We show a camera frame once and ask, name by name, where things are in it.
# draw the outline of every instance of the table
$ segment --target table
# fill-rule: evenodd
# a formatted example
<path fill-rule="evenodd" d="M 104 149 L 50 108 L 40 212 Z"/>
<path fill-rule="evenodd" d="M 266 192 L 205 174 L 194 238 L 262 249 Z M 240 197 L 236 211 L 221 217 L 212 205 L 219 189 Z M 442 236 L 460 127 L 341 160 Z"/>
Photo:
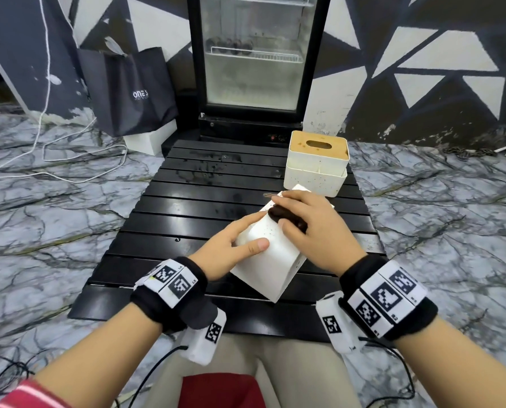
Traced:
<path fill-rule="evenodd" d="M 283 190 L 287 149 L 179 140 L 146 188 L 73 304 L 70 318 L 107 320 L 129 301 L 134 282 L 158 262 L 195 252 L 228 223 L 260 210 Z M 384 254 L 348 168 L 330 202 L 362 246 Z M 206 294 L 227 314 L 226 332 L 329 342 L 315 301 L 338 279 L 306 261 L 277 303 L 228 274 Z"/>

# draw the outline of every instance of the beige pants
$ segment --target beige pants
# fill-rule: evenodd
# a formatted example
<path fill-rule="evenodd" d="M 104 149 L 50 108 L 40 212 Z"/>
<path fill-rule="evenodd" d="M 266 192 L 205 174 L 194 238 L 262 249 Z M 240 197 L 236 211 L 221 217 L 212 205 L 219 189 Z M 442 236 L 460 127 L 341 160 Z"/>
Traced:
<path fill-rule="evenodd" d="M 330 345 L 224 334 L 206 367 L 170 356 L 144 408 L 176 408 L 183 377 L 216 372 L 255 377 L 267 408 L 361 407 L 342 357 Z"/>

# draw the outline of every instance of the finger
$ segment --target finger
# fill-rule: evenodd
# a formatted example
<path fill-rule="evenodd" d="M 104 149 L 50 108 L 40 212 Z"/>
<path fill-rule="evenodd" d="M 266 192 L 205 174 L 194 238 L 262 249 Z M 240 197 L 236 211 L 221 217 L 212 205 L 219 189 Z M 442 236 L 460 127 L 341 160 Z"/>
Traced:
<path fill-rule="evenodd" d="M 272 201 L 276 205 L 283 206 L 284 208 L 289 209 L 294 214 L 300 216 L 302 219 L 304 219 L 306 222 L 308 221 L 309 217 L 311 216 L 311 207 L 306 205 L 305 203 L 302 203 L 295 199 L 290 199 L 288 197 L 281 197 L 281 196 L 272 196 Z"/>
<path fill-rule="evenodd" d="M 326 198 L 324 198 L 323 196 L 320 196 L 313 192 L 308 192 L 306 190 L 286 190 L 282 194 L 283 197 L 298 200 L 309 206 L 316 206 L 320 202 L 326 200 Z"/>
<path fill-rule="evenodd" d="M 227 227 L 225 227 L 224 232 L 228 233 L 229 237 L 234 241 L 240 233 L 245 231 L 249 226 L 258 222 L 260 219 L 264 217 L 266 211 L 264 212 L 256 212 L 250 215 L 244 216 L 242 219 L 234 220 L 234 222 L 230 223 Z"/>
<path fill-rule="evenodd" d="M 232 248 L 232 259 L 234 263 L 244 260 L 257 253 L 264 252 L 270 246 L 270 242 L 266 238 L 251 240 L 242 246 Z"/>
<path fill-rule="evenodd" d="M 289 239 L 300 252 L 304 253 L 303 251 L 306 247 L 308 236 L 304 235 L 304 233 L 288 219 L 279 219 L 277 226 L 280 227 L 287 239 Z"/>

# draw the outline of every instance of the person's left hand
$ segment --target person's left hand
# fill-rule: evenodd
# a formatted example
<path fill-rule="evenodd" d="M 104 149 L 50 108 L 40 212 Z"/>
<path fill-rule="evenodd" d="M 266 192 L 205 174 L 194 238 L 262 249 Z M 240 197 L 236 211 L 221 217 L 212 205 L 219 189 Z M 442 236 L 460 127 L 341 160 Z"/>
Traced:
<path fill-rule="evenodd" d="M 242 246 L 232 246 L 240 233 L 265 214 L 266 212 L 257 212 L 235 220 L 190 255 L 189 259 L 202 268 L 209 281 L 220 279 L 239 261 L 268 249 L 270 242 L 266 238 L 255 239 Z"/>

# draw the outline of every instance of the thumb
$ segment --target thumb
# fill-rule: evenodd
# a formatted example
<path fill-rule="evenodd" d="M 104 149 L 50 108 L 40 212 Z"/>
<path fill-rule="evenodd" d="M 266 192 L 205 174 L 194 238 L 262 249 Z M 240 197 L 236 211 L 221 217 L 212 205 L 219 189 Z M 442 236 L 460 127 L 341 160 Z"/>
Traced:
<path fill-rule="evenodd" d="M 306 235 L 288 219 L 279 219 L 277 226 L 279 226 L 287 239 L 302 252 L 306 242 Z"/>
<path fill-rule="evenodd" d="M 270 242 L 266 238 L 260 238 L 251 240 L 249 243 L 246 243 L 242 246 L 233 247 L 232 251 L 234 256 L 234 261 L 237 263 L 240 260 L 244 260 L 251 256 L 256 255 L 257 253 L 264 252 L 270 246 Z"/>

